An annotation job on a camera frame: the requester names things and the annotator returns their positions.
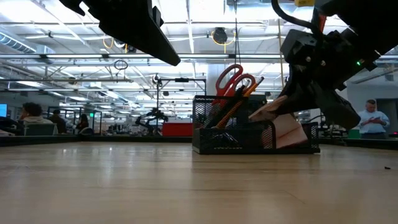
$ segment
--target black robotic arm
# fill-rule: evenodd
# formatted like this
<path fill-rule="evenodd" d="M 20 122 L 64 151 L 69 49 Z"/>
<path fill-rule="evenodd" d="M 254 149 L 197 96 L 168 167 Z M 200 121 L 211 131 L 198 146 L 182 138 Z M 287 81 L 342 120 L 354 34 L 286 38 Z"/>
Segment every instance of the black robotic arm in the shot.
<path fill-rule="evenodd" d="M 342 33 L 323 35 L 316 24 L 288 16 L 278 0 L 272 0 L 272 7 L 281 18 L 312 31 L 291 30 L 282 45 L 290 76 L 280 95 L 287 95 L 288 99 L 276 113 L 320 108 L 335 124 L 347 129 L 358 125 L 359 116 L 335 90 L 344 90 L 344 82 L 362 69 L 375 69 L 374 61 L 398 45 L 394 37 L 398 26 L 385 22 L 395 20 L 397 6 L 398 1 L 317 0 L 315 9 L 319 13 L 336 14 L 349 25 Z"/>

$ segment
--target table surface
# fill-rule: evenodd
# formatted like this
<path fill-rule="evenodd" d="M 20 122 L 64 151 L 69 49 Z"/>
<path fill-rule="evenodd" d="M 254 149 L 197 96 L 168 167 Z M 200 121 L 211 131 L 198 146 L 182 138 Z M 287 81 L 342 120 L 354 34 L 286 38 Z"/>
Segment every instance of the table surface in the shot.
<path fill-rule="evenodd" d="M 190 144 L 0 148 L 2 223 L 398 223 L 398 152 L 201 156 Z"/>

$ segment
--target red object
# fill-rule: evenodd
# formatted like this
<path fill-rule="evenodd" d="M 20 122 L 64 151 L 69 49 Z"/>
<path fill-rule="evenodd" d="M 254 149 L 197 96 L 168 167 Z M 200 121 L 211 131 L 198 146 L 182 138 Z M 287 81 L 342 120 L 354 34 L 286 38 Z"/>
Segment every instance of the red object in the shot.
<path fill-rule="evenodd" d="M 221 82 L 225 78 L 225 76 L 235 68 L 238 69 L 238 71 L 227 81 L 225 86 L 222 88 L 220 87 Z M 234 96 L 236 92 L 236 86 L 238 85 L 239 82 L 244 80 L 245 78 L 250 79 L 250 86 L 247 86 L 243 94 L 247 92 L 248 89 L 252 88 L 256 84 L 256 79 L 249 74 L 244 74 L 243 73 L 243 67 L 241 65 L 231 65 L 229 66 L 223 73 L 218 77 L 217 82 L 216 82 L 216 91 L 217 91 L 217 96 Z M 212 105 L 215 105 L 217 103 L 220 103 L 221 106 L 224 106 L 226 104 L 226 100 L 215 100 L 212 102 Z"/>
<path fill-rule="evenodd" d="M 163 136 L 191 137 L 193 136 L 192 123 L 164 123 Z"/>

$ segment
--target man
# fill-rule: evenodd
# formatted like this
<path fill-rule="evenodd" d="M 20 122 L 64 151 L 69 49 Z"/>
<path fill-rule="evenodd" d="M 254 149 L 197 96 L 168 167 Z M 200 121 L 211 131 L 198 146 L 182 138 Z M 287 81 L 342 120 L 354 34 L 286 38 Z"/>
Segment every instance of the man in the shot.
<path fill-rule="evenodd" d="M 50 120 L 43 119 L 42 112 L 40 105 L 36 103 L 24 103 L 19 119 L 28 124 L 52 124 Z"/>
<path fill-rule="evenodd" d="M 61 118 L 61 111 L 54 110 L 53 115 L 49 118 L 54 124 L 57 124 L 58 133 L 64 134 L 67 132 L 67 123 L 64 119 Z"/>
<path fill-rule="evenodd" d="M 359 133 L 362 139 L 386 139 L 386 130 L 390 125 L 388 117 L 381 111 L 376 111 L 376 101 L 368 100 L 366 110 L 359 112 Z"/>

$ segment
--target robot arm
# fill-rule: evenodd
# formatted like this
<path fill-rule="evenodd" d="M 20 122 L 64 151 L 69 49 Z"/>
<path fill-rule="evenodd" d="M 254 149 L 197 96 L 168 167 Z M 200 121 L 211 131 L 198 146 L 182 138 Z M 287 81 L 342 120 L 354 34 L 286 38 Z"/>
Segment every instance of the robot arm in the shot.
<path fill-rule="evenodd" d="M 101 30 L 130 46 L 171 65 L 181 60 L 161 31 L 163 20 L 152 0 L 60 0 L 67 8 L 84 16 L 83 2 L 88 12 L 99 20 Z"/>
<path fill-rule="evenodd" d="M 342 33 L 323 35 L 316 24 L 288 16 L 278 0 L 272 0 L 272 7 L 281 18 L 312 31 L 291 30 L 282 45 L 290 76 L 280 96 L 288 98 L 275 113 L 320 108 L 335 124 L 346 129 L 355 127 L 359 116 L 335 90 L 343 90 L 344 82 L 362 69 L 375 69 L 374 61 L 398 45 L 392 35 L 398 27 L 385 23 L 395 20 L 395 6 L 397 1 L 317 0 L 315 9 L 320 14 L 338 15 L 349 25 Z"/>

